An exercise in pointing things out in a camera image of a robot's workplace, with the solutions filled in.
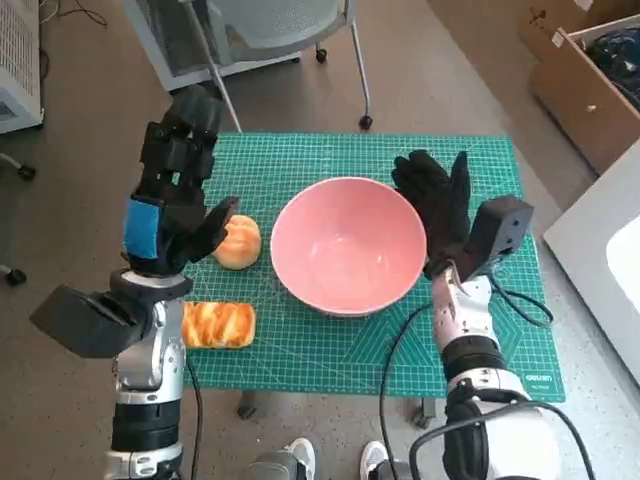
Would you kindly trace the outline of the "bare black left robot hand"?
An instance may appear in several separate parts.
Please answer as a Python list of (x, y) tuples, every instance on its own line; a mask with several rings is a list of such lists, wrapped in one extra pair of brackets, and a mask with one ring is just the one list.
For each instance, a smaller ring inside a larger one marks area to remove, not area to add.
[(147, 124), (140, 180), (130, 196), (123, 248), (140, 275), (177, 275), (211, 254), (226, 238), (225, 226), (239, 204), (227, 196), (205, 205), (224, 101), (210, 82), (172, 94), (159, 122)]

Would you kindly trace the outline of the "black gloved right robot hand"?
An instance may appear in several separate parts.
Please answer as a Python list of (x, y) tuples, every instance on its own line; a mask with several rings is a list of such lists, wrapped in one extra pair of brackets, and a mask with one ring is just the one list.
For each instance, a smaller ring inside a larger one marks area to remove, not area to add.
[(447, 172), (425, 150), (398, 156), (391, 172), (395, 190), (416, 210), (427, 237), (426, 277), (445, 266), (470, 232), (471, 182), (467, 153), (457, 154)]

